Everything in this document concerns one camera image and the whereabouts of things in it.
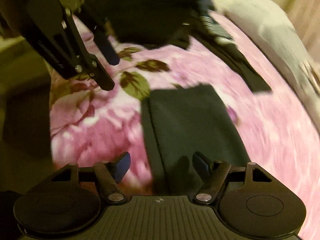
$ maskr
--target silver screw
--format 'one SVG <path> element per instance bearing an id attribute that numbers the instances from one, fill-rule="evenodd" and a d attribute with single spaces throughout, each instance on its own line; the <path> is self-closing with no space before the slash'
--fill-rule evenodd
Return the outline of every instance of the silver screw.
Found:
<path id="1" fill-rule="evenodd" d="M 81 73 L 82 72 L 82 67 L 80 65 L 76 65 L 76 72 Z"/>
<path id="2" fill-rule="evenodd" d="M 66 8 L 66 14 L 67 14 L 68 16 L 71 16 L 71 11 L 70 11 L 69 8 Z"/>
<path id="3" fill-rule="evenodd" d="M 113 201 L 113 202 L 118 202 L 124 199 L 124 196 L 120 193 L 113 193 L 108 196 L 108 199 Z"/>
<path id="4" fill-rule="evenodd" d="M 208 202 L 211 200 L 211 196 L 209 194 L 201 193 L 196 196 L 197 200 L 203 201 L 203 202 Z"/>

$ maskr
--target screw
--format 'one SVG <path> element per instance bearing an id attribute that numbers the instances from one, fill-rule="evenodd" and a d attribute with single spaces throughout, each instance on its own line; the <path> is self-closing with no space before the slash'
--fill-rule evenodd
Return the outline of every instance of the screw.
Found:
<path id="1" fill-rule="evenodd" d="M 201 193 L 196 196 L 197 200 L 203 201 L 203 202 L 208 202 L 211 200 L 211 196 L 209 194 Z"/>
<path id="2" fill-rule="evenodd" d="M 81 73 L 82 72 L 82 67 L 80 65 L 76 65 L 76 72 Z"/>
<path id="3" fill-rule="evenodd" d="M 66 14 L 67 14 L 68 16 L 71 16 L 71 11 L 70 11 L 69 8 L 66 8 Z"/>
<path id="4" fill-rule="evenodd" d="M 108 199 L 113 201 L 113 202 L 118 202 L 124 199 L 124 196 L 120 193 L 113 193 L 108 196 Z"/>

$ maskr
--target metal bolt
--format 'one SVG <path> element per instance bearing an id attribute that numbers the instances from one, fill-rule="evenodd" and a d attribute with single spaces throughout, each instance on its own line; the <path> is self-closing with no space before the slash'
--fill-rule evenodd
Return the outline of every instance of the metal bolt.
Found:
<path id="1" fill-rule="evenodd" d="M 113 193 L 108 196 L 108 199 L 113 201 L 113 202 L 118 202 L 124 199 L 124 196 L 120 193 Z"/>
<path id="2" fill-rule="evenodd" d="M 69 8 L 66 8 L 66 14 L 67 14 L 68 16 L 71 16 L 71 11 L 70 11 Z"/>
<path id="3" fill-rule="evenodd" d="M 197 200 L 208 202 L 212 199 L 212 197 L 209 194 L 201 193 L 196 196 Z"/>
<path id="4" fill-rule="evenodd" d="M 81 73 L 82 72 L 82 67 L 80 65 L 76 65 L 76 72 Z"/>

